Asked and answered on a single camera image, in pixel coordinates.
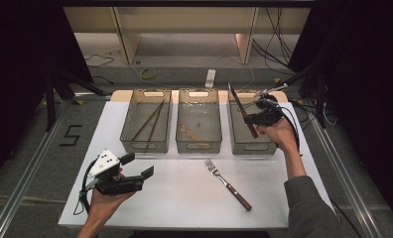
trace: metal fork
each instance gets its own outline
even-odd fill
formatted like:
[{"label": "metal fork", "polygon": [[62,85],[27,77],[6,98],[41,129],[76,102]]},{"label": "metal fork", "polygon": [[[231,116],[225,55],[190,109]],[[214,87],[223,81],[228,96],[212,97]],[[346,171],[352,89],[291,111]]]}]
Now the metal fork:
[{"label": "metal fork", "polygon": [[240,195],[239,192],[236,191],[236,189],[234,189],[234,187],[228,182],[226,181],[220,174],[220,171],[215,167],[215,165],[212,163],[211,160],[206,160],[205,161],[205,165],[206,168],[217,178],[219,178],[223,184],[225,185],[225,187],[228,188],[228,190],[234,195],[234,197],[237,198],[237,200],[239,200],[239,202],[246,208],[247,211],[250,211],[250,209],[252,209],[252,206],[249,204],[249,202],[247,202],[245,200],[245,198],[243,198],[242,195]]}]

